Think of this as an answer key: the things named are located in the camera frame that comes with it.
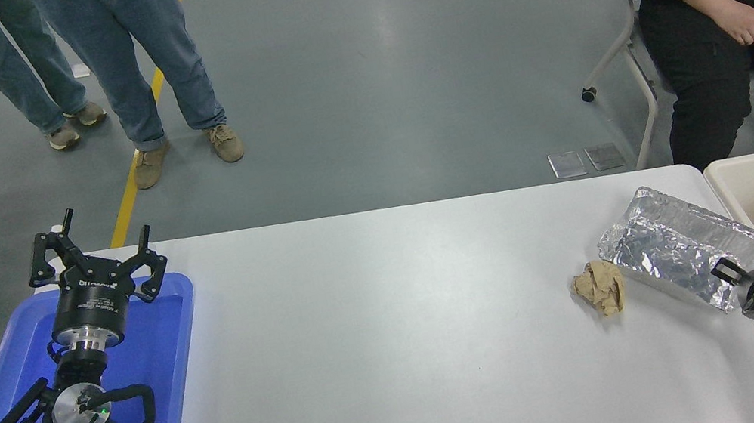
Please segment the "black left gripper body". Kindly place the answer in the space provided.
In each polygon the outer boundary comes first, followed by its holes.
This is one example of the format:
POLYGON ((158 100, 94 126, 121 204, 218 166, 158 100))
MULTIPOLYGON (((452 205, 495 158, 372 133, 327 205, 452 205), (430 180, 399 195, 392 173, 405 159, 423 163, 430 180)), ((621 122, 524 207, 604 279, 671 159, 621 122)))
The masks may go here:
POLYGON ((112 273, 109 268, 98 266, 85 273, 77 266, 68 267, 59 275, 53 340, 70 341, 74 332, 87 326, 108 334, 125 331, 129 296, 134 294, 133 279, 126 275, 111 277, 112 273))

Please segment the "seated person's right hand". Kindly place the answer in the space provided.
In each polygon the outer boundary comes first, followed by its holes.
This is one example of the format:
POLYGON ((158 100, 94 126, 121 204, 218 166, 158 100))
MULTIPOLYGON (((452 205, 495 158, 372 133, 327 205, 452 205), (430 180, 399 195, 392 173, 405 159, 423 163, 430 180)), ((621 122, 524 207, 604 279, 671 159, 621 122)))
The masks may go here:
POLYGON ((724 0, 712 12, 712 19, 736 43, 754 45, 754 8, 735 0, 724 0))

